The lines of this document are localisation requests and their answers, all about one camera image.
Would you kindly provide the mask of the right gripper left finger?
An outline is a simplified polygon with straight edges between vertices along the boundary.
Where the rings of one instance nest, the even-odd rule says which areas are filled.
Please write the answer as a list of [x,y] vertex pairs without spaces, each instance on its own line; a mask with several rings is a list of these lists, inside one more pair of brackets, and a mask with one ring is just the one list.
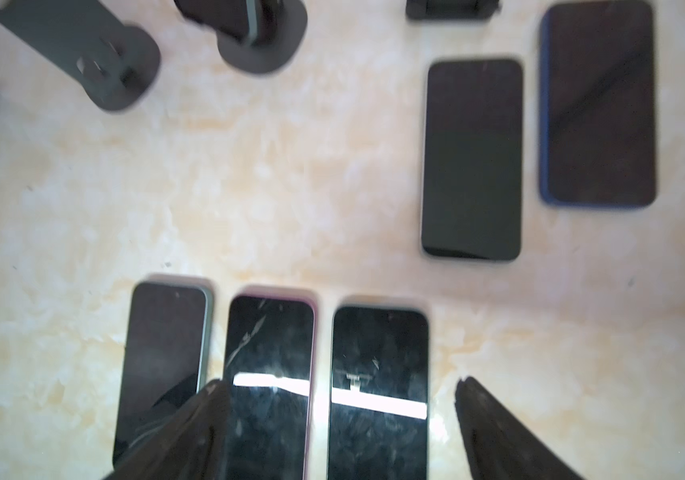
[[230,410],[230,386],[208,382],[106,480],[218,477]]

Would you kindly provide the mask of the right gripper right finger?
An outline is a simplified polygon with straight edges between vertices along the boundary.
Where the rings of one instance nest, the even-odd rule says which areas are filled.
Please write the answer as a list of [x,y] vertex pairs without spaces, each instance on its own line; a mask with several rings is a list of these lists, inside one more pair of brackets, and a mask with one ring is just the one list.
[[475,378],[457,382],[454,405],[474,479],[581,479]]

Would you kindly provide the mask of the green phone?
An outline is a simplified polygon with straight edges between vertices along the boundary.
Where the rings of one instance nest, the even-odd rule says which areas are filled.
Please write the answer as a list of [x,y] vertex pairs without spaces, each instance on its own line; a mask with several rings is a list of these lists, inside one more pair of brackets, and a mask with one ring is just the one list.
[[142,281],[132,291],[112,465],[156,435],[206,381],[214,294]]
[[230,36],[241,44],[258,39],[258,2],[254,0],[174,0],[186,20]]

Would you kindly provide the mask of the purple phone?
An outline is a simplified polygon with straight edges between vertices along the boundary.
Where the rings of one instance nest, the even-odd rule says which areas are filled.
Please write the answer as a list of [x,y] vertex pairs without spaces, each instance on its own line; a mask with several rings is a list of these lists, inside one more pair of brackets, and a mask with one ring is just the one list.
[[302,479],[314,362],[314,306],[242,294],[230,303],[224,381],[232,411],[220,479]]

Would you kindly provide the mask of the silver phone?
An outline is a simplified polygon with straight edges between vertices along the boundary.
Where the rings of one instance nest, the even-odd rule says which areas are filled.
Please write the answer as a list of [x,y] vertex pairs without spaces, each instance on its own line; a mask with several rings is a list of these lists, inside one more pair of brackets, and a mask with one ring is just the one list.
[[426,254],[518,258],[523,80],[513,58],[436,61],[428,69],[420,222]]

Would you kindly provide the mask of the blue phone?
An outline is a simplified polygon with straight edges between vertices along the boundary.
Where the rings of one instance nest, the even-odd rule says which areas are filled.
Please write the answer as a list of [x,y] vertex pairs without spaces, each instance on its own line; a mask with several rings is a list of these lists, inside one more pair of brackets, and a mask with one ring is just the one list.
[[539,50],[539,191],[551,204],[636,209],[657,194],[654,12],[556,3]]

